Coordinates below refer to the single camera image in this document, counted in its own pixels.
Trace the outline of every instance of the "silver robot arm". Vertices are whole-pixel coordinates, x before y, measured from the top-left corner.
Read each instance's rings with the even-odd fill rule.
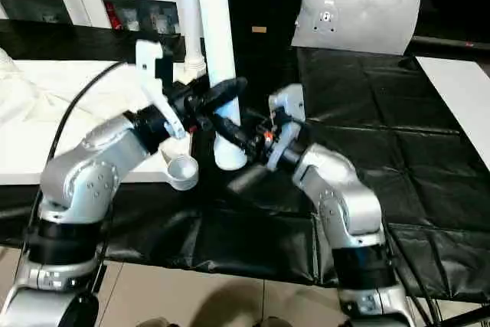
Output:
[[[322,219],[338,275],[338,297],[349,316],[346,325],[414,327],[405,290],[388,257],[381,206],[352,163],[338,152],[296,139],[305,124],[301,85],[289,85],[269,97],[271,124],[248,136],[240,127],[215,117],[214,127],[254,161],[292,173],[292,182],[312,201]]]
[[[322,219],[338,274],[338,298],[351,325],[415,327],[405,290],[387,258],[381,206],[343,155],[314,144],[292,176]]]
[[[163,131],[157,136],[168,137]],[[47,165],[38,229],[21,259],[0,326],[94,324],[98,303],[87,283],[98,265],[100,227],[121,179],[150,156],[152,149],[143,142],[135,123],[121,115]]]

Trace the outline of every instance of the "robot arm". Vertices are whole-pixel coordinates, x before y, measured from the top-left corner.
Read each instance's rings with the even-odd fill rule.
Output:
[[[291,172],[294,185],[314,204],[332,249],[341,309],[350,317],[345,325],[415,327],[405,290],[387,255],[376,194],[340,153],[316,143],[299,147],[303,106],[301,86],[290,85],[269,98],[273,126],[258,129],[255,137],[247,138],[218,116],[214,126],[269,170]]]
[[[208,89],[179,83],[165,98],[187,131],[211,127],[206,115],[231,101],[244,79]],[[96,127],[41,175],[38,224],[28,239],[14,286],[0,315],[2,327],[90,326],[98,302],[88,286],[99,264],[100,230],[121,180],[175,132],[154,105],[125,112]]]
[[[212,126],[250,161],[292,173],[293,183],[322,219],[338,274],[341,308],[350,317],[346,325],[414,327],[405,292],[387,257],[376,195],[344,156],[318,144],[301,149],[296,142],[305,120],[301,86],[272,95],[271,126],[259,126],[250,135],[214,113],[244,85],[243,79],[210,90],[191,84],[177,88],[168,101],[186,130]],[[50,162],[41,177],[44,197],[38,230],[22,259],[0,326],[93,325],[97,301],[87,282],[96,270],[102,220],[121,178],[170,136],[172,129],[165,123],[154,106],[137,114],[126,112]]]

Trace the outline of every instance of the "black cable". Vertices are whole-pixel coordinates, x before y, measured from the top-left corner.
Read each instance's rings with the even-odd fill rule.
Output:
[[[395,253],[394,253],[394,249],[393,249],[393,244],[391,243],[391,238],[387,232],[387,225],[386,225],[386,221],[384,220],[384,218],[383,218],[383,228],[384,228],[384,236],[387,239],[388,256],[391,260],[393,260],[395,258]],[[405,289],[405,292],[407,293],[407,295],[412,300],[413,304],[415,305],[417,311],[420,314],[420,317],[422,317],[422,320],[424,321],[426,326],[433,325],[432,322],[430,321],[430,318],[427,315],[425,309],[423,308],[422,304],[420,304],[418,298],[416,298],[415,295],[412,293],[412,290],[410,289],[410,286],[408,284],[407,279],[405,278],[405,276],[403,275],[401,270],[397,267],[396,263],[394,263],[394,269],[395,269],[395,272],[397,273],[398,279],[400,279],[400,282],[403,285],[403,288]]]
[[[107,247],[109,246],[110,231],[113,228],[114,206],[112,201],[109,203],[109,207],[107,208],[106,218],[107,218],[106,234],[104,236],[104,242],[102,244],[102,247],[100,248],[100,252],[97,260],[97,272],[95,272],[89,284],[90,292],[92,293],[95,293],[96,291],[95,288],[97,287],[97,280],[99,279],[100,273],[102,272],[104,259],[106,257]]]
[[[430,298],[430,295],[427,291],[427,288],[425,287],[425,285],[422,282],[422,278],[420,277],[419,272],[417,271],[415,265],[413,264],[412,260],[410,259],[407,252],[405,251],[403,244],[401,243],[400,239],[398,238],[396,233],[393,231],[391,226],[386,221],[384,222],[384,224],[386,226],[386,230],[387,230],[388,234],[391,236],[391,239],[393,239],[395,245],[397,246],[398,250],[400,251],[400,254],[402,255],[403,259],[405,260],[405,263],[407,264],[408,268],[410,269],[410,272],[413,274],[413,277],[415,278],[416,283],[418,284],[418,286],[420,288],[420,292],[422,293],[424,299],[427,302],[427,306],[429,307],[430,315],[432,316],[433,324],[436,327],[441,326],[441,321],[440,321],[439,316],[437,314],[436,307],[434,306],[433,301]]]
[[[434,304],[436,304],[437,312],[439,313],[439,319],[442,322],[444,317],[443,317],[443,312],[441,312],[441,306],[439,305],[439,301],[434,300]]]
[[[412,300],[413,304],[416,307],[416,310],[419,312],[420,316],[422,317],[423,322],[426,324],[426,326],[431,326],[433,325],[432,322],[430,321],[429,316],[427,315],[425,309],[423,308],[422,304],[420,304],[419,300],[415,297],[415,295],[412,293],[412,290],[410,290],[409,284],[405,276],[401,273],[401,271],[395,267],[395,271],[397,273],[398,278],[400,279],[401,284],[403,285],[405,292],[407,295],[410,297]]]
[[[75,97],[74,99],[70,102],[68,105],[68,108],[65,110],[63,116],[61,117],[60,123],[58,124],[56,133],[54,134],[53,142],[51,143],[51,147],[49,149],[49,153],[47,154],[47,160],[46,160],[46,165],[53,159],[54,153],[56,152],[56,148],[58,146],[58,143],[60,141],[61,133],[63,132],[64,126],[67,124],[68,118],[70,117],[70,114],[74,110],[75,106],[78,104],[80,99],[87,93],[87,91],[92,88],[92,86],[97,83],[102,77],[104,77],[106,74],[108,74],[111,70],[116,69],[120,65],[124,64],[125,61],[118,61],[117,63],[114,63],[110,66],[108,66],[106,69],[104,69],[102,72],[97,74]],[[42,199],[42,192],[41,192],[41,186],[38,187],[38,191],[36,193],[36,197],[34,198],[34,203],[32,205],[31,209],[31,214],[29,217],[29,222],[28,222],[28,227],[24,236],[24,243],[22,244],[22,251],[19,257],[19,261],[17,262],[17,267],[15,269],[15,275],[17,276],[18,272],[18,267],[20,264],[20,260],[22,258],[22,255],[27,251],[28,248],[28,237],[29,234],[32,231],[32,227],[34,225],[34,221],[37,218],[38,215],[38,210],[39,210],[39,204],[41,203]]]

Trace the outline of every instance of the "white table surface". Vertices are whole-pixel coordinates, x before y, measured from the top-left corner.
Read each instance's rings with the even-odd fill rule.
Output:
[[[15,64],[48,96],[40,112],[21,121],[0,124],[0,185],[38,184],[61,115],[75,94],[113,62],[17,60]],[[80,101],[59,142],[57,154],[73,148],[95,126],[126,110],[148,106],[134,66],[122,65],[96,84]],[[190,152],[190,137],[161,145],[168,156]],[[164,181],[160,153],[135,168],[124,182]]]

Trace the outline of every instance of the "black tablecloth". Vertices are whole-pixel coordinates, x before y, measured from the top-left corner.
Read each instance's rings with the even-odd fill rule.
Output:
[[[143,37],[0,22],[0,47],[15,59],[133,60],[135,41]],[[181,40],[166,41],[181,56]],[[353,161],[379,196],[430,293],[440,299],[488,301],[488,170],[416,61],[313,49],[237,50],[238,74],[249,80],[242,106],[266,113],[269,93],[302,83],[311,126],[302,139]],[[195,136],[201,179],[190,192],[156,183],[121,186],[109,257],[335,285],[312,206],[290,177],[256,165],[222,172],[211,147],[212,135]],[[35,190],[0,186],[1,243],[19,245]]]

